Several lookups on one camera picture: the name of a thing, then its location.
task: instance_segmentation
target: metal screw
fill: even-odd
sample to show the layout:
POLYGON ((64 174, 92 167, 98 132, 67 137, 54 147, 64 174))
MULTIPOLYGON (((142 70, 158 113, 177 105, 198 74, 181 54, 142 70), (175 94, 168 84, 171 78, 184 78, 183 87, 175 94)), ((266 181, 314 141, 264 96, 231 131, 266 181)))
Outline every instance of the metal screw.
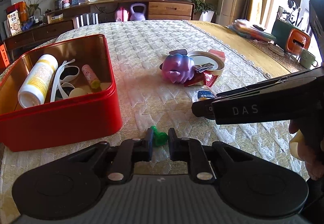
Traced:
POLYGON ((124 178, 124 175, 121 173, 111 173, 108 175, 108 179, 111 181, 120 181, 124 178))
POLYGON ((197 174, 197 178, 200 180, 211 180, 213 178, 213 175, 208 172, 201 172, 197 174))

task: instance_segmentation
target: wooden drawer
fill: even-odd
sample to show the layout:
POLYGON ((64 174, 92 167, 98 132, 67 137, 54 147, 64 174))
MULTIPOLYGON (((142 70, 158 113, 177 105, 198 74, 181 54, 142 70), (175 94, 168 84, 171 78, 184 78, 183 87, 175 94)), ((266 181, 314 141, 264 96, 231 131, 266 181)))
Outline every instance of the wooden drawer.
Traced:
POLYGON ((174 16, 191 16, 192 5, 181 3, 167 2, 149 2, 149 15, 174 15, 174 16))
POLYGON ((67 31, 74 29, 73 21, 62 21, 48 24, 38 29, 33 30, 35 41, 58 37, 67 31))
POLYGON ((175 16, 175 15, 148 15, 148 19, 150 20, 191 20, 190 16, 175 16))
POLYGON ((16 48, 20 48, 22 46, 25 46, 29 43, 34 42, 33 32, 27 31, 25 33, 17 34, 15 36, 12 36, 10 38, 7 38, 4 43, 7 50, 12 50, 16 48))

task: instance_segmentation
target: green cup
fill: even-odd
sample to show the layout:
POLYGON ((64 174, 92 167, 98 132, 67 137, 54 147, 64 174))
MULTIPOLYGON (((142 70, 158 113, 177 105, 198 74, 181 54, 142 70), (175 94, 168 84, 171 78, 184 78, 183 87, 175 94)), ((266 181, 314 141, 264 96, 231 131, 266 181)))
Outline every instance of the green cup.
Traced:
POLYGON ((319 63, 316 61, 316 57, 308 50, 303 49, 300 53, 299 63, 306 69, 310 69, 311 66, 317 68, 319 63))

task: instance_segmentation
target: white chair back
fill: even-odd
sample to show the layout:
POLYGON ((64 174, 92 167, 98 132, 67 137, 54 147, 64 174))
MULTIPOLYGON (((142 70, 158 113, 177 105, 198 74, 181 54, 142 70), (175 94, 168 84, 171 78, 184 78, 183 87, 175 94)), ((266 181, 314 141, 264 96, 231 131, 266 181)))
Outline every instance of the white chair back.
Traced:
POLYGON ((91 20, 89 20, 90 14, 84 14, 76 17, 77 28, 89 25, 98 25, 98 14, 92 13, 91 20))

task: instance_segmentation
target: lace trim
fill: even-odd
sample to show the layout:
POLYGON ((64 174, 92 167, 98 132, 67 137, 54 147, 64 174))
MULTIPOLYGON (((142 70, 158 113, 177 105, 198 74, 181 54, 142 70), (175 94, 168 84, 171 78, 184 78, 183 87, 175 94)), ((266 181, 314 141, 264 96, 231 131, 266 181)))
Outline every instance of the lace trim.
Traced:
POLYGON ((246 57, 242 54, 240 54, 237 50, 235 49, 232 49, 229 45, 227 44, 224 44, 222 40, 219 40, 217 39, 216 37, 212 36, 211 34, 209 34, 208 32, 206 32, 205 30, 195 26, 194 24, 190 23, 189 21, 187 20, 182 20, 184 21, 185 23, 187 23, 188 25, 194 27, 195 29, 199 30, 200 32, 204 33, 205 35, 207 35, 208 37, 211 37, 212 39, 214 39, 216 42, 220 43, 221 45, 225 46, 226 48, 228 48, 229 50, 231 50, 232 52, 234 52, 236 55, 238 55, 240 58, 242 58, 245 62, 247 62, 250 66, 252 66, 253 68, 255 68, 257 71, 259 71, 263 76, 265 76, 267 79, 272 79, 272 76, 265 72, 262 68, 256 66, 254 64, 253 61, 251 60, 247 60, 246 57))

